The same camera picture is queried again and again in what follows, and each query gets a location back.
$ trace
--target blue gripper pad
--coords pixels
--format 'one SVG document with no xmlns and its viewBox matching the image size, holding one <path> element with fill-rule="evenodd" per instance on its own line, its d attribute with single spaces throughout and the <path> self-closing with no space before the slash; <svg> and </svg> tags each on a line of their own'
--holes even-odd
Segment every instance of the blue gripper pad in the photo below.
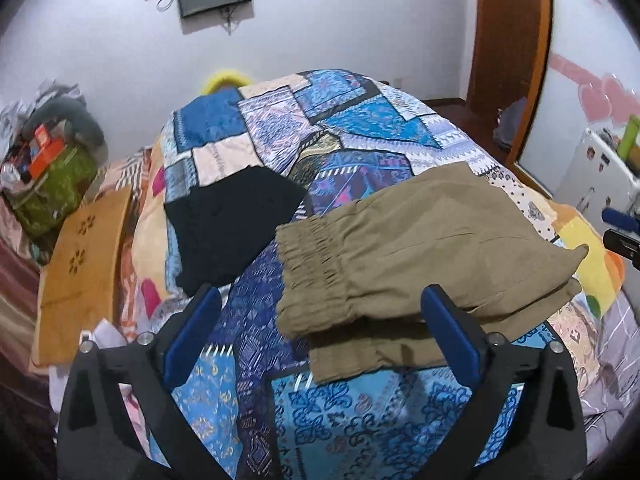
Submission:
<svg viewBox="0 0 640 480">
<path fill-rule="evenodd" d="M 602 210 L 602 221 L 614 227 L 633 233 L 640 232 L 640 224 L 633 216 L 617 211 L 610 207 Z"/>
<path fill-rule="evenodd" d="M 420 309 L 447 364 L 462 386 L 474 388 L 482 378 L 484 330 L 470 314 L 462 312 L 439 285 L 422 291 Z"/>
<path fill-rule="evenodd" d="M 199 296 L 201 296 L 200 291 L 185 309 L 185 311 L 190 309 L 191 303 L 195 302 L 193 313 L 164 352 L 162 385 L 169 392 L 184 384 L 189 378 L 207 338 L 220 318 L 222 297 L 218 288 L 212 286 L 202 294 L 201 298 Z"/>
</svg>

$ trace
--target patchwork quilt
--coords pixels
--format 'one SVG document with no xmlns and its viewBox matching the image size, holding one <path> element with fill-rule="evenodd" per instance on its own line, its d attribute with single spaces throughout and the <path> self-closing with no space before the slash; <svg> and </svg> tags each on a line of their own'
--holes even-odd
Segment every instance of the patchwork quilt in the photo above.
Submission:
<svg viewBox="0 0 640 480">
<path fill-rule="evenodd" d="M 264 165 L 308 190 L 292 221 L 461 160 L 494 186 L 504 188 L 505 180 L 519 186 L 418 99 L 345 70 L 303 72 L 198 97 L 172 115 L 158 145 L 162 168 L 151 176 L 154 196 L 170 202 L 246 166 Z M 525 200 L 511 195 L 518 204 Z M 526 206 L 522 211 L 527 215 Z M 557 238 L 538 213 L 528 218 L 543 237 Z M 166 244 L 158 244 L 166 248 L 158 255 L 164 282 L 151 286 L 171 299 L 156 318 L 171 314 L 167 304 L 184 303 L 175 285 L 175 231 L 158 220 L 166 226 Z M 455 423 L 470 391 L 447 367 L 381 370 L 317 386 L 305 341 L 287 340 L 276 327 L 283 288 L 275 241 L 230 284 L 201 360 L 174 390 L 198 436 L 234 478 L 411 478 Z M 542 348 L 557 338 L 546 322 L 517 343 Z M 220 370 L 227 371 L 219 380 Z M 515 384 L 479 463 L 498 453 L 519 398 Z M 162 460 L 157 446 L 152 455 Z"/>
</svg>

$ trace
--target black cloth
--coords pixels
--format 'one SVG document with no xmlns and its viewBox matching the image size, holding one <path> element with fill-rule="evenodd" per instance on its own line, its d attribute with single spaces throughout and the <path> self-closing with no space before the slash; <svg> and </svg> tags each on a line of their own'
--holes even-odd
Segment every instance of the black cloth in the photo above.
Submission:
<svg viewBox="0 0 640 480">
<path fill-rule="evenodd" d="M 222 286 L 240 276 L 289 222 L 306 190 L 269 168 L 251 166 L 164 204 L 178 237 L 188 296 L 204 283 Z"/>
</svg>

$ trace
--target pink heart decal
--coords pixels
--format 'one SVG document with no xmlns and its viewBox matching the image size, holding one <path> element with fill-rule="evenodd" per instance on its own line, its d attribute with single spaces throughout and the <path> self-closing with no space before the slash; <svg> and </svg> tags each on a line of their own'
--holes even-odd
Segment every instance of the pink heart decal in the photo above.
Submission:
<svg viewBox="0 0 640 480">
<path fill-rule="evenodd" d="M 612 112 L 611 102 L 600 88 L 578 86 L 578 98 L 589 124 L 607 119 Z"/>
<path fill-rule="evenodd" d="M 609 97 L 613 112 L 611 119 L 614 124 L 626 124 L 629 115 L 640 114 L 640 99 L 630 91 L 625 90 L 619 79 L 611 74 L 602 78 L 602 88 Z"/>
</svg>

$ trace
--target green container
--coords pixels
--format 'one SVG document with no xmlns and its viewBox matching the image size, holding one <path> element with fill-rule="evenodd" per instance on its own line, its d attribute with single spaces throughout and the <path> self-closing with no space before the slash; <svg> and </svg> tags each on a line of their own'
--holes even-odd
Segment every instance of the green container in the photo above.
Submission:
<svg viewBox="0 0 640 480">
<path fill-rule="evenodd" d="M 73 213 L 97 173 L 91 155 L 82 146 L 68 144 L 24 193 L 6 193 L 27 236 L 50 251 L 65 218 Z"/>
<path fill-rule="evenodd" d="M 640 130 L 640 119 L 635 115 L 631 114 L 629 116 L 629 122 L 626 125 L 625 134 L 618 145 L 618 149 L 616 150 L 618 156 L 626 162 L 629 158 L 629 153 L 631 153 L 631 147 L 636 143 L 636 137 L 638 136 L 638 131 Z"/>
</svg>

